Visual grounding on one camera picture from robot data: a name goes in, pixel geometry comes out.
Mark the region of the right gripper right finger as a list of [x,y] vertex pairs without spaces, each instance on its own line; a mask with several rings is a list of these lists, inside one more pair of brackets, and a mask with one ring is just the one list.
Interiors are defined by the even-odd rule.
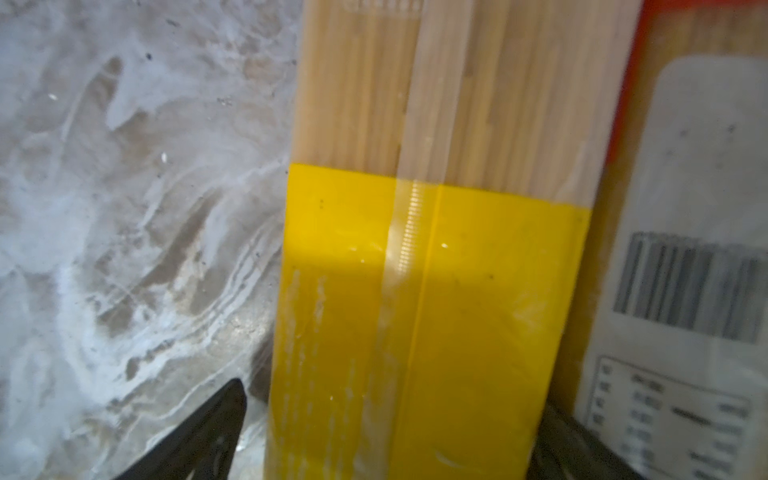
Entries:
[[595,435],[547,401],[527,479],[632,479],[643,476]]

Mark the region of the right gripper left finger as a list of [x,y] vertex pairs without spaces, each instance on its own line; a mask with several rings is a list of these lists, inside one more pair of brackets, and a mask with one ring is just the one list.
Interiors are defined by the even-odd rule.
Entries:
[[117,479],[226,479],[246,411],[243,382],[234,378]]

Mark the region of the red-end spaghetti bag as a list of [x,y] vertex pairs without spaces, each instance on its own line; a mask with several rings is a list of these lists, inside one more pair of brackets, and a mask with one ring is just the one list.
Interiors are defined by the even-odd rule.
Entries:
[[647,479],[767,475],[767,5],[643,5],[550,396]]

